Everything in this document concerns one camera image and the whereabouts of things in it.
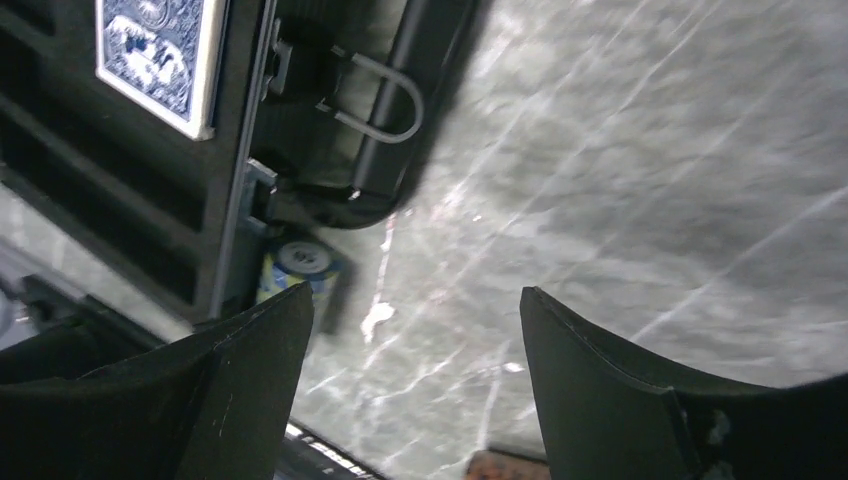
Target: playing card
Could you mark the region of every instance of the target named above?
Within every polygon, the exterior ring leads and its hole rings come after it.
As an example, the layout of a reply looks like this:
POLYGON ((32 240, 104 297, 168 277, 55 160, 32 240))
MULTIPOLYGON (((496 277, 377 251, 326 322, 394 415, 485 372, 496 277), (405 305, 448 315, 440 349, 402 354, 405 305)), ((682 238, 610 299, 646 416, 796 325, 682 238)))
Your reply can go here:
POLYGON ((96 0, 97 76, 192 140, 212 136, 226 0, 96 0))

